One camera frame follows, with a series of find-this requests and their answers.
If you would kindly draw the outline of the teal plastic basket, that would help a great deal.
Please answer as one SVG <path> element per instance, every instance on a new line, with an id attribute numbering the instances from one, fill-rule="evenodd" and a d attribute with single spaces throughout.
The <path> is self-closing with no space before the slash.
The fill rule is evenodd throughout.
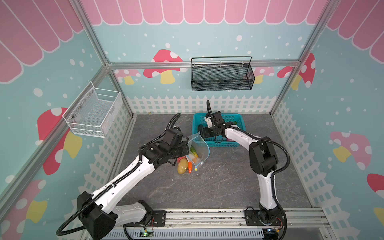
<path id="1" fill-rule="evenodd" d="M 222 118 L 225 122 L 233 122 L 240 129 L 246 130 L 245 122 L 243 120 L 242 115 L 235 113 L 224 113 L 221 114 Z M 202 125 L 203 127 L 207 127 L 207 123 L 205 121 L 206 113 L 196 113 L 193 117 L 193 125 L 192 125 L 192 134 L 196 134 L 199 132 L 198 127 Z M 210 148 L 212 147 L 220 147 L 220 148 L 237 148 L 240 145 L 234 141 L 228 141 L 224 139 L 222 136 L 218 136 L 216 138 L 206 138 L 205 142 L 208 144 Z"/>

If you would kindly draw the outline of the yellow potato toy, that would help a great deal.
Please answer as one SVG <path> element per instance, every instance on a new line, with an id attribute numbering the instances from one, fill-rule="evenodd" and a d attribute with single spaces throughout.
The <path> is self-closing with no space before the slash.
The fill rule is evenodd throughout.
<path id="1" fill-rule="evenodd" d="M 189 168 L 189 162 L 185 160 L 181 160 L 178 163 L 178 168 L 177 168 L 178 174 L 180 175 L 184 174 L 188 170 L 188 168 Z"/>

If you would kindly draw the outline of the clear zip top bag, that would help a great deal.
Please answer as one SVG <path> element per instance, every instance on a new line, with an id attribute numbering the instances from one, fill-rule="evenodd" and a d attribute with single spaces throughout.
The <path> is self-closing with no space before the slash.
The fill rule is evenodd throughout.
<path id="1" fill-rule="evenodd" d="M 201 132 L 193 134 L 188 141 L 189 154 L 177 158 L 177 173 L 188 175 L 197 172 L 210 156 L 210 148 L 201 136 Z"/>

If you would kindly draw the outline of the orange carrot toy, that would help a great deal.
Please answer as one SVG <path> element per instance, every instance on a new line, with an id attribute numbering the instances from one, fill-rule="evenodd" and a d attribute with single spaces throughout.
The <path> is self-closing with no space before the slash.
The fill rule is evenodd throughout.
<path id="1" fill-rule="evenodd" d="M 193 164 L 192 162 L 188 162 L 188 173 L 190 174 L 193 171 Z"/>

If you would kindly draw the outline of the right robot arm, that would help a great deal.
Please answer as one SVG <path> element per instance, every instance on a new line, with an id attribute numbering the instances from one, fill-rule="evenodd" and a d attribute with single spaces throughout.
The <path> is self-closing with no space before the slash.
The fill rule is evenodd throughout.
<path id="1" fill-rule="evenodd" d="M 286 164 L 278 169 L 278 156 L 275 147 L 284 151 L 284 147 L 268 137 L 256 137 L 240 129 L 232 122 L 225 122 L 221 112 L 211 110 L 205 116 L 207 126 L 198 129 L 204 139 L 222 136 L 231 139 L 249 151 L 251 169 L 257 174 L 260 188 L 259 220 L 263 225 L 271 225 L 279 216 L 283 215 L 276 194 L 275 175 L 284 171 L 290 164 L 287 153 Z"/>

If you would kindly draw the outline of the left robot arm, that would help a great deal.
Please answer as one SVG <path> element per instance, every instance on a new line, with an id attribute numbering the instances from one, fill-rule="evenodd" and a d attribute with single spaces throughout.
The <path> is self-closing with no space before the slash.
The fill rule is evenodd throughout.
<path id="1" fill-rule="evenodd" d="M 138 156 L 109 183 L 89 194 L 78 196 L 78 210 L 56 231 L 57 236 L 65 236 L 87 230 L 94 240 L 101 240 L 120 224 L 145 223 L 149 220 L 152 208 L 144 201 L 129 207 L 130 213 L 119 213 L 119 201 L 142 179 L 153 173 L 161 165 L 170 163 L 190 153 L 189 137 L 178 127 L 166 129 L 160 136 L 138 148 Z"/>

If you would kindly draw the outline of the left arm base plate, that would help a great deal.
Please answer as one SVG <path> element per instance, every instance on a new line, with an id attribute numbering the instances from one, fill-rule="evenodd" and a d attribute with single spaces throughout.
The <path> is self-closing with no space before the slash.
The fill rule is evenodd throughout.
<path id="1" fill-rule="evenodd" d="M 125 224 L 126 227 L 164 227 L 166 221 L 166 211 L 152 211 L 151 215 L 146 214 L 144 219 L 138 223 Z"/>

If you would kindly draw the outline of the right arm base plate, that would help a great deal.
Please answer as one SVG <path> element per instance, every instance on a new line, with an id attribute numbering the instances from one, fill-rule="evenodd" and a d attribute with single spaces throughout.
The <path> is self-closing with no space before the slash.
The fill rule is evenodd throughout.
<path id="1" fill-rule="evenodd" d="M 247 226 L 278 226 L 282 227 L 285 224 L 286 216 L 279 209 L 272 210 L 244 210 Z"/>

